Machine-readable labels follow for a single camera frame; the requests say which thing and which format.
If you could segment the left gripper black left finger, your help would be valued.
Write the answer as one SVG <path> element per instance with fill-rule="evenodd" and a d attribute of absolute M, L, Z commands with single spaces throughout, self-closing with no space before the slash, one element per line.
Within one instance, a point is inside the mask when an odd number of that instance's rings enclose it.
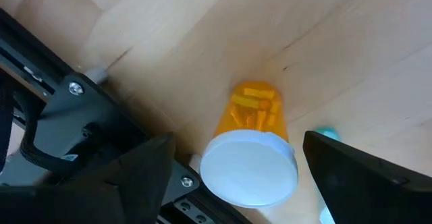
<path fill-rule="evenodd" d="M 175 144 L 157 136 L 110 162 L 38 196 L 41 223 L 155 223 L 167 189 Z"/>

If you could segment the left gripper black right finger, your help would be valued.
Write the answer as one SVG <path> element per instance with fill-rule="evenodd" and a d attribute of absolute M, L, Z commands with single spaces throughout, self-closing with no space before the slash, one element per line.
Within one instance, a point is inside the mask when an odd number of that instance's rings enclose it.
<path fill-rule="evenodd" d="M 303 151 L 335 223 L 409 222 L 406 180 L 386 161 L 314 131 Z"/>

